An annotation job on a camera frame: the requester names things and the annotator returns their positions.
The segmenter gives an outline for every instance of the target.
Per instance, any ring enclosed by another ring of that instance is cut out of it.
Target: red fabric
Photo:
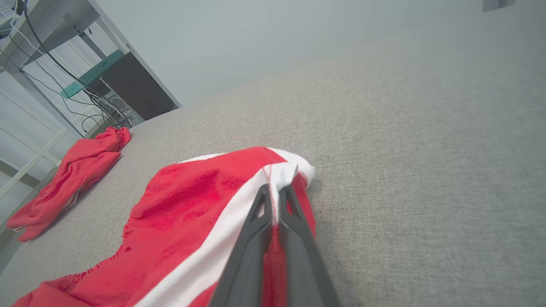
[[[57,305],[136,304],[201,246],[246,181],[263,166],[280,162],[285,160],[273,151],[254,147],[161,169],[131,211],[115,255],[87,272],[43,282],[15,305],[45,306],[44,302],[52,300]],[[303,176],[298,174],[293,185],[314,234]],[[277,234],[271,244],[264,258],[264,301],[265,306],[283,306],[286,277],[285,270],[278,267],[284,263],[284,254]],[[191,307],[206,306],[215,287],[197,296]]]
[[[92,187],[119,158],[119,151],[131,140],[129,130],[108,127],[94,139],[80,139],[64,156],[52,181],[35,199],[23,206],[8,221],[7,226],[26,230],[19,241],[36,238],[68,206],[75,203],[78,193]]]

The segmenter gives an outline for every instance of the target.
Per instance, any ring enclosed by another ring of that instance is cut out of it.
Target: black cable
[[[92,102],[98,104],[98,101],[96,101],[95,98],[94,98],[92,95],[89,95],[89,94],[88,94],[88,96],[89,96],[89,99],[90,99]],[[106,114],[108,114],[108,116],[107,116],[106,118],[108,119],[108,122],[109,122],[109,124],[112,125],[112,127],[115,127],[116,125],[120,125],[120,126],[122,125],[121,122],[120,122],[119,120],[117,120],[117,119],[116,119],[116,122],[113,121],[112,118],[111,118],[112,115],[111,115],[108,111],[106,112]]]
[[[89,118],[91,118],[92,120],[94,120],[95,122],[97,122],[97,121],[93,118],[93,116],[102,116],[102,117],[104,117],[104,115],[101,115],[101,114],[89,115],[86,119],[84,119],[84,120],[81,122],[81,128],[82,128],[82,129],[83,129],[83,127],[84,127],[84,122],[85,122],[86,120],[88,120]],[[107,128],[107,126],[106,126],[106,121],[104,122],[104,127],[105,127],[104,130],[106,131],[106,128]]]
[[[20,47],[19,45],[17,45],[17,43],[13,40],[13,38],[11,37],[11,35],[9,35],[9,38],[11,39],[11,41],[15,44],[15,46],[17,46],[17,48],[18,48],[21,52],[23,52],[26,56],[28,56],[29,58],[31,58],[32,60],[34,60],[34,62],[36,62],[36,64],[37,64],[37,65],[38,65],[46,74],[48,74],[49,77],[51,77],[51,78],[53,79],[53,81],[55,81],[55,83],[62,89],[62,91],[64,92],[64,94],[68,97],[68,94],[66,93],[66,91],[64,90],[64,88],[61,86],[61,84],[59,84],[59,82],[57,81],[57,79],[55,79],[55,77],[54,77],[53,75],[51,75],[47,70],[45,70],[45,68],[44,68],[42,65],[40,65],[40,63],[39,63],[35,58],[33,58],[32,56],[30,56],[30,55],[29,55],[28,53],[26,53],[24,50],[22,50],[21,47]],[[15,65],[15,63],[14,63],[11,59],[9,59],[9,61],[10,61],[15,67],[17,67],[17,65]],[[42,81],[40,81],[40,80],[34,78],[33,76],[29,75],[26,71],[22,70],[21,68],[20,68],[20,70],[21,70],[22,72],[26,73],[26,74],[27,74],[28,76],[30,76],[32,79],[34,79],[34,80],[40,82],[42,85],[44,85],[45,87],[47,87],[49,90],[51,90],[51,91],[57,93],[58,95],[61,95],[61,94],[59,94],[58,92],[56,92],[55,90],[53,90],[53,89],[51,89],[50,87],[48,87],[47,85],[45,85]],[[64,97],[63,97],[62,95],[61,95],[61,98],[63,99],[64,105],[66,105],[68,111],[71,112],[71,113],[74,113],[74,112],[72,112],[72,111],[68,108],[66,102],[64,101]],[[85,102],[77,101],[77,100],[73,99],[72,97],[70,97],[69,99],[70,99],[71,101],[73,101],[73,102],[77,102],[77,103],[81,103],[81,104],[94,105],[95,107],[99,108],[100,113],[102,114],[102,117],[103,117],[103,119],[104,119],[104,124],[105,124],[105,125],[108,125],[108,124],[106,123],[106,119],[108,119],[108,120],[110,121],[110,123],[112,123],[112,120],[111,120],[109,117],[105,117],[105,116],[104,116],[103,107],[102,107],[100,104],[98,104],[94,99],[91,99],[91,102],[92,102],[92,103],[85,103]],[[82,122],[81,128],[82,128],[82,130],[85,131],[85,129],[84,129],[84,127],[83,127],[83,122]]]
[[[31,77],[32,79],[34,79],[34,80],[40,82],[43,86],[45,86],[46,88],[48,88],[50,91],[52,91],[52,92],[58,94],[59,96],[61,96],[61,98],[63,99],[64,105],[67,107],[67,109],[68,109],[68,111],[69,111],[70,113],[72,113],[72,114],[78,114],[78,115],[84,116],[85,119],[81,122],[81,129],[82,129],[83,131],[85,131],[85,133],[87,133],[87,131],[86,131],[85,128],[84,128],[84,122],[85,122],[86,119],[91,118],[92,120],[95,121],[95,123],[97,124],[97,126],[100,127],[99,123],[93,118],[93,116],[97,116],[97,115],[99,115],[99,114],[87,116],[87,115],[84,115],[84,114],[82,114],[82,113],[78,113],[78,112],[74,112],[74,111],[70,110],[70,109],[68,108],[67,102],[64,100],[64,97],[63,97],[61,94],[57,93],[54,89],[52,89],[52,88],[50,88],[49,86],[45,85],[42,81],[40,81],[40,80],[36,79],[35,77],[31,76],[28,72],[26,72],[26,71],[24,71],[24,70],[22,70],[22,69],[21,69],[21,71],[24,72],[27,76]]]
[[[39,63],[35,58],[33,58],[33,57],[32,57],[31,55],[29,55],[28,53],[26,53],[24,50],[22,50],[21,47],[20,47],[19,45],[17,45],[17,43],[13,40],[13,38],[11,37],[10,34],[8,34],[8,36],[9,36],[9,38],[11,39],[11,41],[15,44],[15,46],[17,46],[17,48],[18,48],[19,50],[21,50],[21,52],[23,52],[26,56],[28,56],[28,57],[31,58],[34,62],[36,62],[36,64],[38,64],[38,66],[39,66],[46,74],[48,74],[48,75],[53,79],[53,81],[55,81],[55,83],[61,88],[61,90],[64,92],[64,94],[65,94],[67,97],[69,97],[68,93],[64,90],[64,87],[62,87],[62,86],[59,84],[59,82],[57,82],[57,79],[55,79],[55,77],[53,77],[47,70],[45,70],[44,67],[42,67],[42,65],[40,65],[40,63]],[[73,101],[73,102],[77,102],[77,103],[81,103],[81,104],[94,105],[95,107],[97,107],[97,108],[99,108],[99,109],[101,110],[101,113],[102,113],[102,111],[103,111],[103,107],[102,107],[100,104],[98,104],[97,102],[95,102],[94,100],[91,100],[93,103],[90,104],[90,103],[84,103],[84,102],[81,102],[81,101],[74,100],[72,97],[69,97],[69,99],[70,99],[71,101]]]
[[[38,61],[36,61],[36,59],[34,59],[34,58],[33,58],[32,56],[30,56],[29,54],[27,54],[25,51],[23,51],[23,50],[21,49],[21,47],[20,47],[19,45],[17,45],[17,43],[13,40],[13,37],[11,37],[11,35],[8,35],[8,36],[9,36],[9,38],[11,39],[11,41],[15,44],[15,46],[17,46],[17,48],[18,48],[19,50],[21,50],[21,52],[23,52],[23,53],[24,53],[26,56],[28,56],[29,58],[33,59],[34,62],[36,62],[36,64],[38,64],[38,66],[39,66],[46,74],[48,74],[48,75],[53,79],[53,81],[55,81],[55,83],[56,83],[60,88],[62,88],[64,94],[68,97],[68,94],[67,94],[66,91],[63,89],[63,87],[59,84],[59,82],[57,81],[57,79],[55,79],[55,77],[53,77],[47,70],[45,70],[45,68],[42,67],[42,65],[40,65],[40,63],[39,63]],[[70,113],[72,113],[72,114],[78,114],[78,115],[81,115],[81,116],[85,116],[86,118],[84,119],[84,121],[88,118],[87,115],[84,115],[84,114],[81,114],[81,113],[77,113],[77,112],[73,112],[72,110],[70,110],[70,108],[68,107],[66,101],[64,100],[64,97],[63,97],[60,93],[58,93],[58,92],[56,92],[55,90],[53,90],[52,88],[48,87],[48,86],[45,85],[42,81],[40,81],[40,80],[36,79],[35,77],[31,76],[28,72],[22,70],[21,68],[20,68],[20,71],[24,72],[25,74],[27,74],[27,75],[28,75],[29,77],[31,77],[32,79],[34,79],[34,80],[40,82],[43,86],[45,86],[46,88],[48,88],[50,91],[52,91],[52,92],[58,94],[59,96],[61,96],[61,98],[63,99],[64,105],[67,107],[67,110],[68,110]],[[95,105],[95,104],[93,104],[93,103],[84,103],[84,102],[81,102],[81,101],[77,101],[77,100],[74,100],[74,99],[72,99],[72,98],[69,98],[69,99],[72,100],[72,101],[74,101],[74,102],[81,103],[81,104]],[[81,129],[82,129],[83,131],[85,131],[85,133],[87,133],[87,131],[84,129],[84,122],[81,123]]]
[[[84,84],[79,78],[77,78],[75,75],[71,74],[64,66],[62,66],[52,55],[51,53],[49,53],[49,50],[44,46],[44,44],[41,42],[40,38],[38,37],[38,35],[36,34],[36,31],[34,31],[34,27],[32,26],[32,23],[31,23],[31,20],[28,18],[28,11],[27,11],[27,4],[28,4],[28,0],[25,0],[25,6],[23,7],[23,13],[25,14],[25,18],[27,20],[27,23],[28,23],[28,27],[31,29],[31,32],[32,34],[34,35],[34,37],[36,38],[36,40],[38,41],[38,44],[40,44],[40,46],[44,49],[44,51],[48,54],[48,56],[62,69],[64,70],[64,72],[66,72],[69,76],[71,76],[74,80],[76,80],[77,82],[79,82],[82,87],[89,87],[90,89],[93,89],[91,88],[90,86]],[[125,119],[125,121],[127,121],[127,123],[131,126],[129,120],[127,119],[127,117],[125,116],[125,114],[118,108],[116,107],[116,105],[114,105],[111,101],[109,101],[108,99],[106,99],[106,97],[104,97],[102,94],[100,94],[100,92],[94,90],[94,92],[98,93],[100,95],[100,97],[104,100],[106,100],[110,105],[112,105],[112,107],[114,107],[120,114],[121,116],[123,116],[123,118]]]

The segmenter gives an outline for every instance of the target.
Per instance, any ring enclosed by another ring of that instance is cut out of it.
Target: white stripe
[[[17,227],[15,227],[15,228],[12,228],[11,230],[13,230],[14,232],[19,232],[19,231],[21,231],[24,227],[25,227],[25,225],[21,225],[21,226],[17,226]]]
[[[260,169],[233,195],[201,247],[165,276],[136,306],[190,305],[220,278],[258,189],[270,184],[278,215],[278,191],[292,183],[297,171],[298,166],[294,163],[276,163]]]
[[[295,153],[291,153],[286,150],[269,147],[268,149],[278,154],[286,161],[290,163],[296,163],[298,165],[298,170],[300,174],[305,178],[305,181],[307,181],[307,187],[311,185],[311,181],[313,181],[314,178],[314,167],[311,166],[307,160],[296,155]]]
[[[81,188],[79,188],[76,192],[74,192],[74,194],[72,194],[72,196],[70,196],[70,199],[64,205],[63,209],[61,209],[61,212],[65,211],[66,209],[70,208],[72,205],[76,203],[76,201],[78,200],[78,196],[80,195],[80,190]]]
[[[192,161],[206,160],[206,159],[214,158],[214,157],[225,155],[225,154],[226,153],[224,152],[224,153],[213,153],[213,154],[210,154],[210,155],[203,155],[203,156],[191,158],[191,159],[188,159],[188,160],[184,160],[182,162],[178,162],[178,164],[186,163],[186,162],[192,162]]]

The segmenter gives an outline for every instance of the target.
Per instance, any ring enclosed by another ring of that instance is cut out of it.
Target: gray couch
[[[134,127],[106,177],[19,249],[2,305],[111,256],[162,167],[257,145],[316,167],[317,244],[342,305],[546,305],[537,7],[408,30]]]

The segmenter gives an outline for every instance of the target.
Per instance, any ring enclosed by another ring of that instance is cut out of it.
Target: wall
[[[482,12],[477,0],[90,2],[182,105],[408,27]]]
[[[90,28],[93,34],[89,34],[89,36],[106,55],[117,49],[96,23],[92,24]],[[75,75],[82,75],[100,61],[100,58],[80,37],[75,37],[55,50],[52,50],[52,54]],[[43,56],[38,59],[38,62],[63,87],[73,81],[70,76],[62,72],[48,58]],[[39,79],[48,87],[56,91],[61,90],[54,80],[36,63],[27,65],[24,71]],[[68,108],[70,111],[82,113],[89,107],[89,105],[82,105],[73,101],[66,101],[67,105],[64,105],[62,98],[58,94],[48,90],[39,82],[35,83],[69,120],[75,119],[77,115],[70,113]],[[82,93],[73,98],[84,103],[91,103],[89,98]],[[13,138],[7,132],[17,131],[39,148],[43,148],[63,128],[48,111],[5,71],[0,73],[0,109],[2,110],[0,112],[0,159],[16,169],[21,169],[28,163],[36,155],[36,151]],[[100,110],[92,107],[88,115],[93,114],[100,114]],[[94,118],[97,121],[100,119],[99,116],[95,116]],[[86,120],[83,124],[85,130],[82,129],[81,122],[78,122],[75,126],[82,134],[85,134],[85,131],[89,131],[95,126],[95,122],[91,119]],[[71,134],[67,134],[49,153],[61,160],[75,142],[76,138]],[[41,180],[54,166],[52,162],[42,158],[28,174]],[[0,173],[0,187],[5,185],[9,179],[10,177]],[[0,198],[0,222],[4,221],[11,214],[31,190],[28,186],[18,182],[6,195]]]

